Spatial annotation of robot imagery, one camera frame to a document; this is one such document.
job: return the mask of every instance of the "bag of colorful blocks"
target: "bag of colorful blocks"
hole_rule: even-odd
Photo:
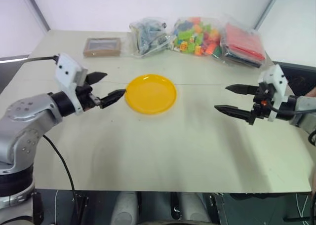
[[[216,19],[189,17],[178,19],[172,31],[171,49],[196,56],[221,58],[221,25]]]

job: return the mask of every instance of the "brown box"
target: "brown box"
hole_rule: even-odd
[[[85,57],[119,56],[120,38],[88,38],[83,50]]]

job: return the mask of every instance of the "black cord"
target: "black cord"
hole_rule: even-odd
[[[313,195],[312,202],[311,202],[311,225],[315,225],[315,203],[316,203],[316,193]]]
[[[43,135],[43,138],[46,139],[49,142],[49,144],[53,147],[53,149],[55,150],[55,152],[59,156],[60,160],[62,161],[62,163],[63,163],[63,165],[64,165],[64,167],[66,169],[66,172],[67,172],[67,175],[69,177],[70,184],[71,184],[71,190],[73,192],[75,208],[76,208],[76,213],[77,213],[77,217],[78,217],[79,216],[79,207],[78,207],[78,201],[77,201],[77,197],[76,197],[75,186],[74,186],[73,178],[71,177],[71,174],[70,174],[69,169],[67,167],[67,164],[66,164],[63,156],[60,154],[60,152],[58,151],[58,149],[54,145],[54,143],[46,135]]]
[[[276,109],[272,106],[271,100],[267,99],[267,107],[279,114],[283,114],[283,115],[298,115],[298,114],[307,114],[307,113],[316,113],[316,109],[310,109],[310,110],[304,110],[304,111],[286,111],[286,110],[280,110],[280,109]]]
[[[58,62],[59,56],[45,56],[45,57],[35,57],[35,58],[28,58],[23,61],[23,63],[31,62],[31,61],[44,61],[44,60],[54,60],[56,63]]]
[[[314,130],[308,137],[308,142],[310,142],[312,145],[315,146],[315,140],[313,140],[313,137],[316,135],[316,130]]]

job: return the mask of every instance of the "orange toy block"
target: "orange toy block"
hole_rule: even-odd
[[[202,33],[202,31],[203,31],[203,29],[202,29],[202,28],[200,27],[200,25],[198,25],[198,24],[194,24],[193,28],[194,28],[194,31],[195,31],[197,34],[200,34],[200,33]]]
[[[181,44],[180,44],[180,51],[186,51],[188,48],[188,42],[187,41],[183,41]]]
[[[216,49],[217,47],[217,44],[212,42],[206,49],[205,53],[208,54],[208,55],[212,55],[214,50]]]
[[[202,48],[200,46],[196,46],[194,54],[197,56],[201,56],[202,55]]]

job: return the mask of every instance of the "table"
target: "table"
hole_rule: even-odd
[[[249,110],[252,96],[225,90],[256,84],[266,69],[227,66],[210,57],[164,51],[145,59],[84,58],[87,38],[124,33],[49,31],[31,57],[68,53],[90,72],[108,73],[93,86],[103,97],[135,77],[159,74],[176,86],[167,112],[143,115],[120,99],[101,110],[71,115],[47,133],[65,158],[78,190],[196,192],[310,191],[315,149],[307,134],[288,122],[256,120],[254,126],[228,117],[214,105]],[[52,61],[25,63],[0,95],[0,113],[21,98],[57,92]],[[70,189],[59,158],[40,140],[35,158],[37,188]]]

